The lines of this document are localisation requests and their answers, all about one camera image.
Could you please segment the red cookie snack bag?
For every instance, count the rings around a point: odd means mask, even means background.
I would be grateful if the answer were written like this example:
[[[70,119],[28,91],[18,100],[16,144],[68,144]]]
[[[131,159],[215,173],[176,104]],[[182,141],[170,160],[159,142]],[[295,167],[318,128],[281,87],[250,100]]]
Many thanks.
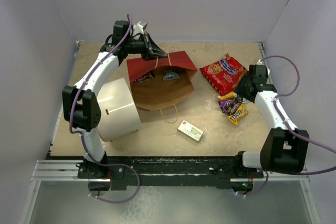
[[[226,54],[221,60],[199,69],[201,74],[220,95],[235,90],[248,70],[235,58]]]

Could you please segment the silver snack wrapper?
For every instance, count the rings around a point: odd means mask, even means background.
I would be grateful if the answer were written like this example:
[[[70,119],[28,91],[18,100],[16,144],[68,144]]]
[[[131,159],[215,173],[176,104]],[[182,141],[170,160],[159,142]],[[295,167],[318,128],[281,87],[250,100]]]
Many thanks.
[[[164,73],[164,76],[163,76],[162,80],[164,82],[178,80],[180,78],[179,74],[175,71],[164,70],[163,73]]]

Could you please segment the red brown paper bag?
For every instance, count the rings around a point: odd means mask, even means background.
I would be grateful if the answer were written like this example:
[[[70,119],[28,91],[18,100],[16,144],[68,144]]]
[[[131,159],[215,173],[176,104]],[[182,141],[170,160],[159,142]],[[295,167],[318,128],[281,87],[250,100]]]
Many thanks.
[[[127,68],[133,101],[140,109],[162,112],[165,108],[175,108],[194,91],[191,80],[197,68],[186,51],[171,52],[167,58],[156,58],[150,61],[144,61],[141,58],[129,59]],[[180,78],[164,82],[162,80],[164,70],[175,71]],[[154,72],[154,78],[134,82],[149,71]]]

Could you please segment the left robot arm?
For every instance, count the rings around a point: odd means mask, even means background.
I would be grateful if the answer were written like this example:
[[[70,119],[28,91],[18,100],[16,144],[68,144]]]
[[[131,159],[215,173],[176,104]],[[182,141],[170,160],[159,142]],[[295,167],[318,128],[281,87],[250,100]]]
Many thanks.
[[[62,90],[63,115],[69,123],[69,132],[79,135],[84,158],[92,162],[89,170],[96,178],[108,172],[107,155],[97,129],[101,119],[97,96],[107,77],[129,54],[140,54],[144,61],[168,56],[152,40],[146,31],[147,25],[145,21],[133,24],[131,19],[117,20],[113,33],[106,38],[87,73],[75,85]]]

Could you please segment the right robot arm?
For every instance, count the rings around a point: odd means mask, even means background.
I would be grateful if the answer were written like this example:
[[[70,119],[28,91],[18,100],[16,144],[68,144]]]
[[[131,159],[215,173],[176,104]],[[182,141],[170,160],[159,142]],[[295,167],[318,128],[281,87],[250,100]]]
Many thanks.
[[[235,92],[258,107],[269,133],[260,152],[241,152],[242,159],[234,164],[234,173],[238,177],[246,177],[252,168],[285,174],[301,172],[306,160],[308,142],[296,135],[308,137],[309,134],[298,129],[288,118],[279,103],[275,86],[268,83],[267,67],[250,65]]]

